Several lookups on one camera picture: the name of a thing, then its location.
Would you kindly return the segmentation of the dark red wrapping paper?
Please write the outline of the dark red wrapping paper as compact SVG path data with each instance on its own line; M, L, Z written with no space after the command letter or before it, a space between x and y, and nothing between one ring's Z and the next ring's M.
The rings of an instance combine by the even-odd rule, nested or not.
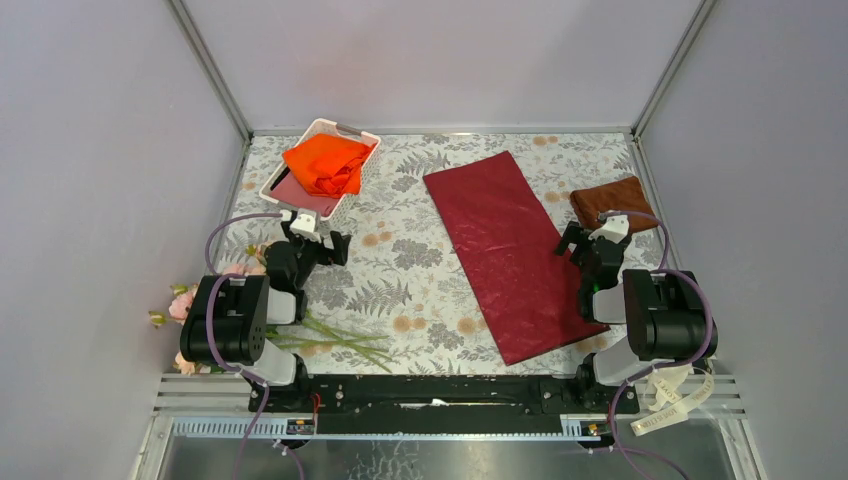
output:
M509 152L423 181L505 364L607 332L579 314L580 272Z

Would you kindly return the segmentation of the pink fake flower bunch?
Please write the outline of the pink fake flower bunch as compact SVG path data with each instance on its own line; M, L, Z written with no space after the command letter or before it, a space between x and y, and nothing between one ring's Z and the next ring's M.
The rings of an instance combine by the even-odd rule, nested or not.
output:
M270 246L270 242L263 244L249 244L245 248L248 260L244 263L231 263L223 272L240 273L246 275L259 275L266 272L264 251ZM154 328L160 328L167 324L183 326L187 313L197 293L198 284L171 285L172 301L164 311L151 310L148 312L149 322ZM279 326L274 326L268 321L266 337L277 347L283 350L300 350L302 353L309 350L315 352L323 350L329 352L334 347L350 348L363 356L368 362L378 366L385 372L390 373L386 362L390 359L388 350L381 347L368 345L368 342L386 340L385 335L362 335L350 331L331 327L318 321L311 313L306 313L305 328L317 335L317 338L308 338L304 335L286 334L279 331Z

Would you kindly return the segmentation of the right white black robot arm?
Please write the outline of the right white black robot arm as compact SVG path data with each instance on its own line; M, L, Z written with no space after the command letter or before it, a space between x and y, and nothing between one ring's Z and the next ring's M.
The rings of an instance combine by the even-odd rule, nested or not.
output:
M628 218L615 215L598 229L567 224L555 253L568 255L580 274L577 311L594 325L623 325L626 336L586 357L573 386L575 402L597 412L613 387L640 371L683 366L715 353L718 330L703 293L689 271L624 269L631 240Z

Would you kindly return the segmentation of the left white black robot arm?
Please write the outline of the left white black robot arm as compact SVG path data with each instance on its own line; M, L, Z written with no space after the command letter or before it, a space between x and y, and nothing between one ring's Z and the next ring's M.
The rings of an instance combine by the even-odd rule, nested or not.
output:
M182 357L272 386L272 398L285 410L304 407L311 387L298 376L302 360L268 340L268 327L305 319L307 278L317 265L345 265L350 241L337 231L324 242L292 235L264 249L262 275L203 277L182 327Z

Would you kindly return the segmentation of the brown folded cloth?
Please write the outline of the brown folded cloth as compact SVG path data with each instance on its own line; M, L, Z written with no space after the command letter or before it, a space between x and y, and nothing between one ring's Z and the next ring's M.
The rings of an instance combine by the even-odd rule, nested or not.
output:
M569 200L579 223L591 230L601 226L599 215L607 211L635 211L654 217L653 209L645 198L641 182L635 176L588 189L572 191Z

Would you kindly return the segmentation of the pink paper sheet in basket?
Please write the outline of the pink paper sheet in basket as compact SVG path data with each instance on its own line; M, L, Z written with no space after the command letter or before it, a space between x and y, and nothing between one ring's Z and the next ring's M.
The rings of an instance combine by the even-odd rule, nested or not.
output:
M289 169L284 169L282 173L272 181L270 197L278 202L282 202L297 209L308 209L314 211L322 217L329 216L339 203L339 199L336 198L309 194L290 173Z

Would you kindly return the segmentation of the floral patterned table mat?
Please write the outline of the floral patterned table mat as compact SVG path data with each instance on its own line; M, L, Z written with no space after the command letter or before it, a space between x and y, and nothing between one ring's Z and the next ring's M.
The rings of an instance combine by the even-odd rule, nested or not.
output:
M426 174L507 151L558 230L572 191L635 174L624 133L386 135L361 194L340 219L352 235L343 267L317 266L308 309L385 348L394 374L569 374L624 335L620 326L513 366L504 363L427 192ZM350 348L299 354L312 373L388 374Z

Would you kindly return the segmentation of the orange folded cloth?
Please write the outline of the orange folded cloth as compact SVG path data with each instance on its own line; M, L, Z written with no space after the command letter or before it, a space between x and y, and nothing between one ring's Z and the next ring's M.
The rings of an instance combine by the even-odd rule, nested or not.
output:
M373 150L352 139L319 133L284 151L282 158L309 194L339 199L360 193L362 168Z

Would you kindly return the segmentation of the white plastic basket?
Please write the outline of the white plastic basket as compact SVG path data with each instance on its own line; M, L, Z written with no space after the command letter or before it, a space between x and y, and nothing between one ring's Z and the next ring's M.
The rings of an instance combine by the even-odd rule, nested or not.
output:
M316 119L282 153L259 196L280 208L311 210L322 221L340 219L361 193L380 143L371 133Z

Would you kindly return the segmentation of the cream printed ribbon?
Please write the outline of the cream printed ribbon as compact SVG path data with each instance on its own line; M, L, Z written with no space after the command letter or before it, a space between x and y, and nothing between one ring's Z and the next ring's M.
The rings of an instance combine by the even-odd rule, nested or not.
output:
M692 393L681 394L678 389L694 373L701 373L703 380ZM637 437L686 421L691 411L710 398L715 387L712 374L692 365L654 368L647 383L653 388L654 403L648 406L650 415L630 423Z

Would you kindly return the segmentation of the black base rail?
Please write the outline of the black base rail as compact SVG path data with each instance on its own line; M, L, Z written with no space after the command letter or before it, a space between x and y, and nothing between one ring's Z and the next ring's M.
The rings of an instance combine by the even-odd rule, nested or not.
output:
M565 416L605 421L636 414L635 390L618 394L584 372L546 375L342 375L297 377L268 396L252 387L248 409L303 414L320 434L562 434Z

